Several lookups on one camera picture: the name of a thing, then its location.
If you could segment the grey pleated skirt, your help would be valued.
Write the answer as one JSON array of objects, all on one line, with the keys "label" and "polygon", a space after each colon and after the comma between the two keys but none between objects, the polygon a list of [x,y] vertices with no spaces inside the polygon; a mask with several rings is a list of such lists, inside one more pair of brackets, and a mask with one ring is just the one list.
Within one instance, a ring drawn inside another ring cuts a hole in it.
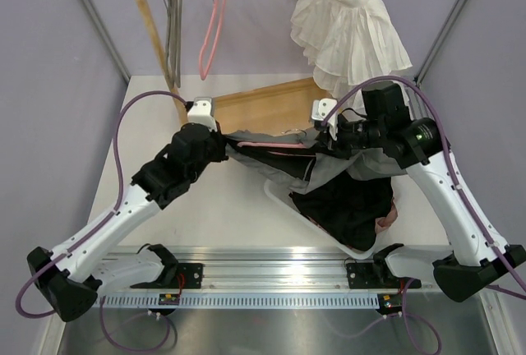
[{"label": "grey pleated skirt", "polygon": [[224,136],[229,158],[256,170],[272,182],[299,194],[325,185],[343,172],[358,181],[391,178],[407,173],[380,148],[336,152],[317,140],[318,131],[306,130],[315,144],[308,150],[238,147],[230,134]]}]

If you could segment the large black skirt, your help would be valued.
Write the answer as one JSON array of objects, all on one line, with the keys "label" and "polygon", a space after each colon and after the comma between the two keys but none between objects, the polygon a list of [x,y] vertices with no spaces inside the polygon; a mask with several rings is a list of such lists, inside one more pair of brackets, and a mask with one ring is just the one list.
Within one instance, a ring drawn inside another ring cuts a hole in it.
[{"label": "large black skirt", "polygon": [[375,222],[395,202],[390,178],[358,181],[346,172],[302,195],[289,194],[298,211],[342,244],[365,251],[376,240]]}]

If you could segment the pink pleated skirt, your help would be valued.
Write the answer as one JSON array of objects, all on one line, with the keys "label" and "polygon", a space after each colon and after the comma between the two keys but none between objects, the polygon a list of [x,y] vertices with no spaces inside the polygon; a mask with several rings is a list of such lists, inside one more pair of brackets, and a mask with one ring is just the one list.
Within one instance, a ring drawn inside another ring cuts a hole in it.
[{"label": "pink pleated skirt", "polygon": [[394,202],[391,203],[390,211],[385,217],[376,219],[375,231],[381,233],[387,230],[398,218],[398,210]]}]

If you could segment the white ruffled skirt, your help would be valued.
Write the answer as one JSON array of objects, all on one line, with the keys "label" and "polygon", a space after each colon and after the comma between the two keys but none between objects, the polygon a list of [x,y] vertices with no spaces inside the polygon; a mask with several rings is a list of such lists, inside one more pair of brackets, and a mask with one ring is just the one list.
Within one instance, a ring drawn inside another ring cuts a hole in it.
[{"label": "white ruffled skirt", "polygon": [[412,67],[382,0],[296,0],[291,39],[317,86],[334,97]]}]

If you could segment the pink velvet hanger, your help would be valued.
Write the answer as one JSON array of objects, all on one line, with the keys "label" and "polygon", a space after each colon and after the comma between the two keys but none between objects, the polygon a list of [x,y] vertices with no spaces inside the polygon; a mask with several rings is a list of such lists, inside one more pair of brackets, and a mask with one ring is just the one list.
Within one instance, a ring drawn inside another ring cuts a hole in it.
[{"label": "pink velvet hanger", "polygon": [[281,132],[278,135],[257,133],[252,131],[237,131],[230,135],[237,140],[238,147],[255,147],[278,150],[308,150],[315,142],[311,135],[300,129]]},{"label": "pink velvet hanger", "polygon": [[198,57],[199,76],[204,81],[212,68],[224,25],[227,0],[213,0],[210,21]]}]

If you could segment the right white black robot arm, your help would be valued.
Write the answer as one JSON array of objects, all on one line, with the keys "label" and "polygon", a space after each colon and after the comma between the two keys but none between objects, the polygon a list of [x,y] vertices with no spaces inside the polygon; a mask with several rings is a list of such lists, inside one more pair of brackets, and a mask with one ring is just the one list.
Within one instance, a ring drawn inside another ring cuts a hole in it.
[{"label": "right white black robot arm", "polygon": [[451,300],[463,302],[525,262],[525,249],[507,242],[490,223],[463,180],[437,116],[410,117],[400,86],[382,76],[361,91],[364,121],[348,122],[341,101],[314,104],[332,150],[380,148],[394,159],[427,198],[448,239],[445,246],[394,245],[375,255],[373,276],[391,286],[400,278],[432,283]]}]

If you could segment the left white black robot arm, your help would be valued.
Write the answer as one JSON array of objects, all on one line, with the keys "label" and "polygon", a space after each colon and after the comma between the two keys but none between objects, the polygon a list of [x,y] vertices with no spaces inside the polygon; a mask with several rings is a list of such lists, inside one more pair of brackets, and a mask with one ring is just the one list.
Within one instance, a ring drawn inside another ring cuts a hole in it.
[{"label": "left white black robot arm", "polygon": [[227,159],[219,124],[189,122],[144,164],[122,191],[119,204],[51,250],[26,257],[32,284],[64,322],[85,314],[107,293],[124,288],[167,288],[178,280],[178,260],[163,245],[106,262],[106,255],[135,228],[188,192],[210,163]]}]

